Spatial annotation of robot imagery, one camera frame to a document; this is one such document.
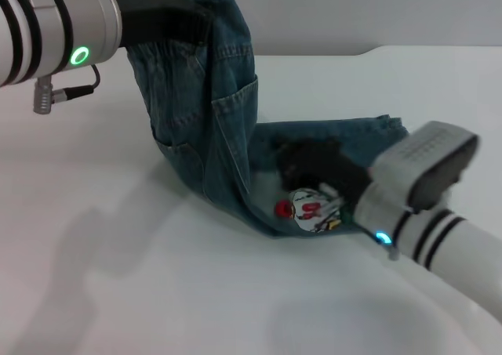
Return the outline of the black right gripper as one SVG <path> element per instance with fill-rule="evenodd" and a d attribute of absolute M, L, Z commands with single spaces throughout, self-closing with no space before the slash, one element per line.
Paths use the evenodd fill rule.
<path fill-rule="evenodd" d="M 372 180 L 369 173 L 341 152 L 335 139 L 301 139 L 278 145 L 276 159 L 282 187 L 333 188 L 349 205 L 357 204 Z"/>

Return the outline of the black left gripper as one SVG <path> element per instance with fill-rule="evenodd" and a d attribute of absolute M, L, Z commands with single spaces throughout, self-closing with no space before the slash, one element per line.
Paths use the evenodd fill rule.
<path fill-rule="evenodd" d="M 207 43 L 213 13 L 192 0 L 116 0 L 122 18 L 120 47 L 175 40 Z"/>

